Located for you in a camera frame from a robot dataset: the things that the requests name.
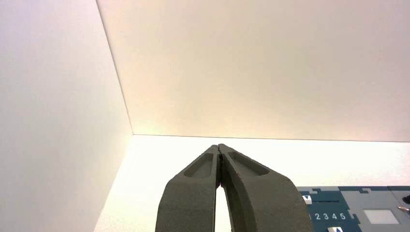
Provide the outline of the olive left gripper left finger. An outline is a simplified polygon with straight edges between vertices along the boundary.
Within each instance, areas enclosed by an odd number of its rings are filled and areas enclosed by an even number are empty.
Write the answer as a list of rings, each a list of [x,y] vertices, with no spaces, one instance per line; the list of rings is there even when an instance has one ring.
[[[213,232],[216,190],[220,186],[220,152],[212,145],[165,186],[157,232]]]

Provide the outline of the olive left gripper right finger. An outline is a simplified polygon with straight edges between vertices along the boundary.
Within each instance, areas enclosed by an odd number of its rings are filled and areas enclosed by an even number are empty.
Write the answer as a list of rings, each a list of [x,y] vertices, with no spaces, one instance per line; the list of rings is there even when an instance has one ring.
[[[308,207],[294,183],[250,157],[219,145],[221,180],[234,232],[312,232]]]

